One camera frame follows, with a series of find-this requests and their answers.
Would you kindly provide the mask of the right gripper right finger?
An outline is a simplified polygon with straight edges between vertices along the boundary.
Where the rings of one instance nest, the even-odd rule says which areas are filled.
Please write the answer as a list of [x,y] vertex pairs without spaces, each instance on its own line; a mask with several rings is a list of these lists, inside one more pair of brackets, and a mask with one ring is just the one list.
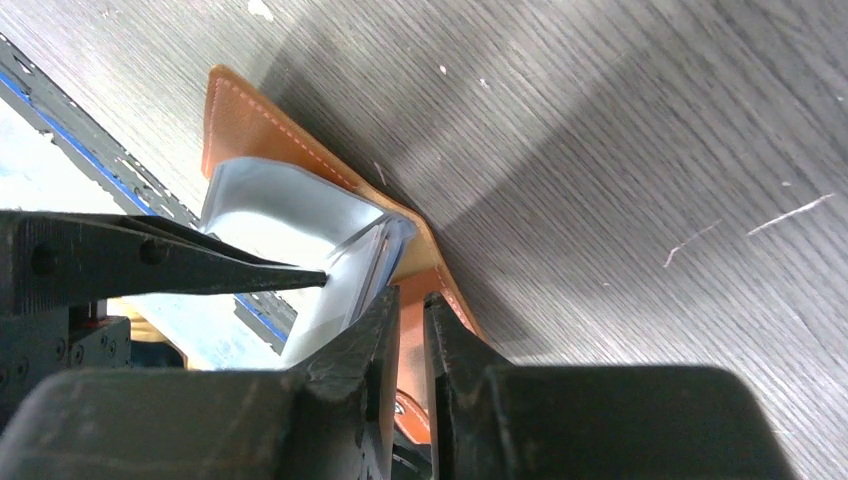
[[438,479],[791,479],[748,387],[709,366],[519,366],[424,307]]

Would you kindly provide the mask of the brown leather card holder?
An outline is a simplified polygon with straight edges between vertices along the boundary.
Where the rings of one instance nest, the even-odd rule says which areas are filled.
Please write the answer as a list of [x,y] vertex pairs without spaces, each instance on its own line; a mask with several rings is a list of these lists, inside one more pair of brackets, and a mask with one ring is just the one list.
[[210,185],[204,232],[260,257],[325,272],[297,311],[281,353],[290,368],[356,321],[386,286],[400,293],[395,422],[430,442],[424,301],[444,296],[475,319],[422,216],[391,199],[230,68],[209,74],[201,169]]

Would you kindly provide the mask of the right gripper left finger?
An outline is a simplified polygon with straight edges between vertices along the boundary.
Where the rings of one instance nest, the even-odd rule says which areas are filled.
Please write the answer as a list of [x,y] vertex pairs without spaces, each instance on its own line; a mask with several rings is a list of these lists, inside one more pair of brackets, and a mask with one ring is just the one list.
[[287,370],[77,370],[1,438],[5,479],[387,479],[399,291]]

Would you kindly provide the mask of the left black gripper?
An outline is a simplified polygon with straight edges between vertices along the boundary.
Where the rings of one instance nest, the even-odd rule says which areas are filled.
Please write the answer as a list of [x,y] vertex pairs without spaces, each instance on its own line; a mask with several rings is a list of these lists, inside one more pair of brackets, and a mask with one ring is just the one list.
[[130,365],[131,322],[100,300],[326,282],[321,270],[259,258],[161,216],[4,210],[1,422],[57,372]]

